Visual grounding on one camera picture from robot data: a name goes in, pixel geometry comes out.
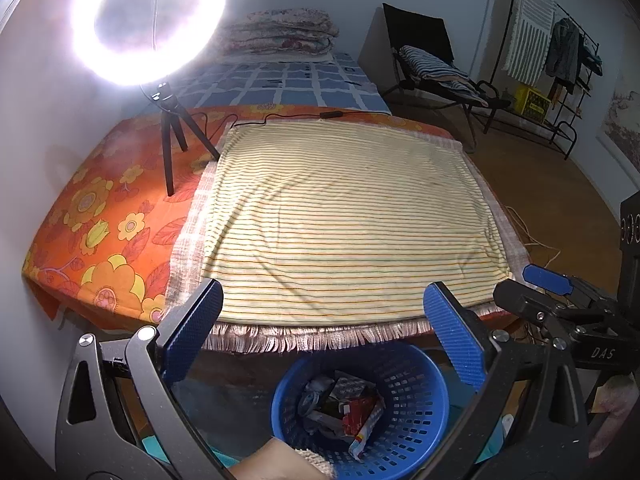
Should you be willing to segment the gloved right hand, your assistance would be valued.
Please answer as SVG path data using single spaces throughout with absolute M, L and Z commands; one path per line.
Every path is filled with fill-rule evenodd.
M 639 397 L 639 388 L 631 375 L 613 376 L 596 390 L 590 413 L 604 419 L 589 438 L 589 457 L 600 456 L 623 427 Z

